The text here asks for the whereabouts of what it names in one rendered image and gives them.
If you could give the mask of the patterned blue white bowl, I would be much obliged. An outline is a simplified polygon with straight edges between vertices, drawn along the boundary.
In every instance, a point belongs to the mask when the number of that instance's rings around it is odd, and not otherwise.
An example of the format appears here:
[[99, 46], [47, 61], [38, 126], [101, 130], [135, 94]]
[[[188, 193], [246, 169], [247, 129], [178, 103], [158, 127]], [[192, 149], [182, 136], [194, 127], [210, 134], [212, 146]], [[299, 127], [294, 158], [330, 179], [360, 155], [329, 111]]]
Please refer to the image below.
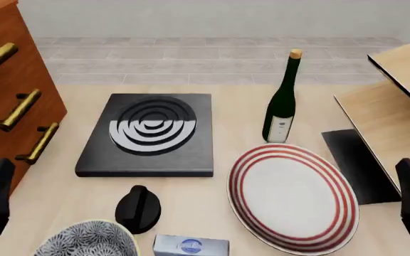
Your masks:
[[107, 220], [87, 220], [51, 236], [33, 256], [141, 256], [133, 234]]

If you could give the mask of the round black stove knob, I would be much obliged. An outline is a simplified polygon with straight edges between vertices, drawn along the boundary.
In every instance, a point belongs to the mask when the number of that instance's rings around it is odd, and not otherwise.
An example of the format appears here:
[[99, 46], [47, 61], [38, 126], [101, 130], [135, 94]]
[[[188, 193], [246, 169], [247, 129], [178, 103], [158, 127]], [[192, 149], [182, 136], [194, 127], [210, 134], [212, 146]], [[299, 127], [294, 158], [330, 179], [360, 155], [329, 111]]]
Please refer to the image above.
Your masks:
[[132, 234], [143, 234], [157, 224], [161, 210], [158, 197], [147, 187], [136, 185], [118, 202], [115, 220]]

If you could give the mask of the flat black stove plate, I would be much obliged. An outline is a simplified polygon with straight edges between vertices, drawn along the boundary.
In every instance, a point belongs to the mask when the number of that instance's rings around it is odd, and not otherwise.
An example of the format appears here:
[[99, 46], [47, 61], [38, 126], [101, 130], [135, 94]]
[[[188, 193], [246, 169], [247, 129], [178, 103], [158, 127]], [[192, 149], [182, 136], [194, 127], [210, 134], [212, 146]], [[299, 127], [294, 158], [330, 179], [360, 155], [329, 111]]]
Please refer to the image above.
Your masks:
[[80, 177], [211, 177], [209, 93], [113, 93], [75, 166]]

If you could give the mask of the pale wood rack black inside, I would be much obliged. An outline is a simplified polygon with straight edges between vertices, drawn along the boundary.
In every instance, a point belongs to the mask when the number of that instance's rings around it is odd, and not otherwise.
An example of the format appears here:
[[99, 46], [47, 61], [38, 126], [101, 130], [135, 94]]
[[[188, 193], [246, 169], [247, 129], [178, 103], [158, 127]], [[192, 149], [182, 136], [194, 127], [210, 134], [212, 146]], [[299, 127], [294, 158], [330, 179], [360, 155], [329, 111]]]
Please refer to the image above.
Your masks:
[[352, 128], [322, 133], [362, 205], [400, 201], [395, 166], [410, 159], [410, 44], [368, 59], [385, 79], [335, 95]]

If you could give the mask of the wooden cabinet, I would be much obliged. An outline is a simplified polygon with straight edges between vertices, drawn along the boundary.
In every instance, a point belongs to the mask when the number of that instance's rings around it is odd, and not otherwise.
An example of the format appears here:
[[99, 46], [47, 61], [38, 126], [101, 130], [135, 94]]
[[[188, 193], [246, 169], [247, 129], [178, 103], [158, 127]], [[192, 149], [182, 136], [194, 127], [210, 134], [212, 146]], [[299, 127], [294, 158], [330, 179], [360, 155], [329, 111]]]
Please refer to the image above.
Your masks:
[[42, 136], [37, 127], [60, 124], [67, 113], [17, 3], [18, 0], [0, 0], [0, 47], [6, 43], [18, 47], [17, 53], [0, 65], [0, 120], [19, 103], [17, 93], [39, 89], [42, 95], [10, 132], [0, 129], [0, 159], [7, 158], [15, 166], [12, 188], [32, 166], [15, 160], [16, 155], [30, 153]]

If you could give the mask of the white plate with red rings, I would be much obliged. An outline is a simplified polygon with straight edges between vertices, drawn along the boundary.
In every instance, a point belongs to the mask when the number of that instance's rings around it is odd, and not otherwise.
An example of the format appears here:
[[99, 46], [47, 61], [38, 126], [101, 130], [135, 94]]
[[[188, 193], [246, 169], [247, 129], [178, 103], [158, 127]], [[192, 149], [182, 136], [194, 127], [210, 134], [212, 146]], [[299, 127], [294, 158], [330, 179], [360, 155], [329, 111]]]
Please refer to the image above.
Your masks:
[[300, 146], [249, 149], [228, 173], [227, 194], [249, 232], [293, 255], [333, 253], [357, 231], [359, 204], [348, 180], [329, 161]]

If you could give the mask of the dark green wine bottle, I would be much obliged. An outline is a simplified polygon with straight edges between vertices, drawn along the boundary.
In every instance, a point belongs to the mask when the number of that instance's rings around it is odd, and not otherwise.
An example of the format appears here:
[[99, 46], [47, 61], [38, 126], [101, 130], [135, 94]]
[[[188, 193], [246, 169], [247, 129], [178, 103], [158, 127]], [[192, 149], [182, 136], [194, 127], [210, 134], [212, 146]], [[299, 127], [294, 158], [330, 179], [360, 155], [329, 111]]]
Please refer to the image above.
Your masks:
[[303, 52], [292, 49], [280, 87], [272, 96], [263, 123], [262, 136], [268, 143], [286, 142], [295, 116], [295, 79]]

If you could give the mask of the pale blue printed food box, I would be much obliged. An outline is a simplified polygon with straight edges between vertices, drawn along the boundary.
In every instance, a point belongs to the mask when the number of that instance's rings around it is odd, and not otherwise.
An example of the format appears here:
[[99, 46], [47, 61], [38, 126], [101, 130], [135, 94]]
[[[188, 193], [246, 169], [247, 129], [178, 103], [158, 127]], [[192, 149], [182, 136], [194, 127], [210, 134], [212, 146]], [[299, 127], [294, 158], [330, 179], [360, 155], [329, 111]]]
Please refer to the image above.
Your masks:
[[156, 235], [154, 256], [230, 256], [230, 242], [209, 238]]

